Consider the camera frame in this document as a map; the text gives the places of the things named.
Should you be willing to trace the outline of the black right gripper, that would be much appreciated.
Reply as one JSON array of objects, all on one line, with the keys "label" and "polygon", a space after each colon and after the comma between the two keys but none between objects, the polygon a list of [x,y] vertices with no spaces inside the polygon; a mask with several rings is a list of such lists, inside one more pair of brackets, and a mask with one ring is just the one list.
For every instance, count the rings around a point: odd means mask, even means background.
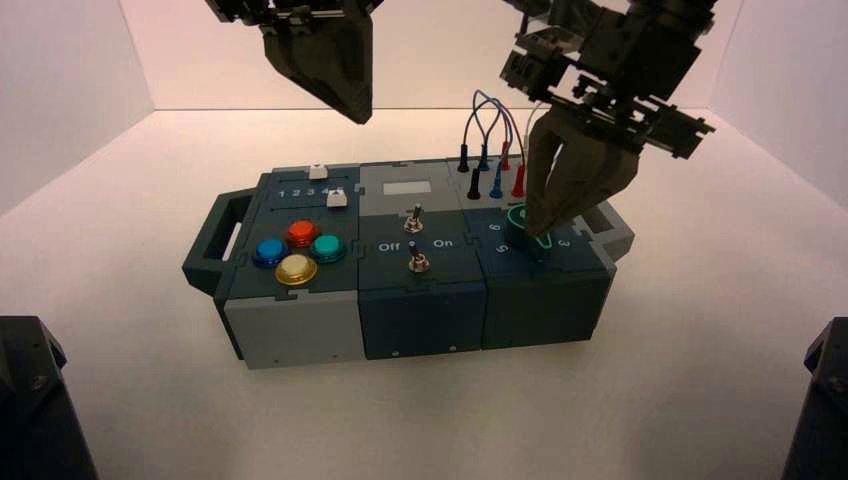
[{"label": "black right gripper", "polygon": [[[669,104],[714,24],[710,5],[521,5],[501,77],[552,105],[529,137],[527,230],[547,233],[627,187],[650,144],[689,158],[713,127]],[[587,126],[565,121],[564,113]]]}]

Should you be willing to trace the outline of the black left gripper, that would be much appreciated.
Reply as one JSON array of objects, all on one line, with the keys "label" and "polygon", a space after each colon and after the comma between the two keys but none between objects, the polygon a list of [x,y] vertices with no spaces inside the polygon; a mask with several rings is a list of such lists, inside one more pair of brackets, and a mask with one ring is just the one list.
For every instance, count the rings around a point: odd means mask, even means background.
[{"label": "black left gripper", "polygon": [[271,27],[277,23],[324,30],[295,35],[262,30],[264,52],[274,69],[356,124],[373,108],[373,23],[382,1],[207,0],[222,23]]}]

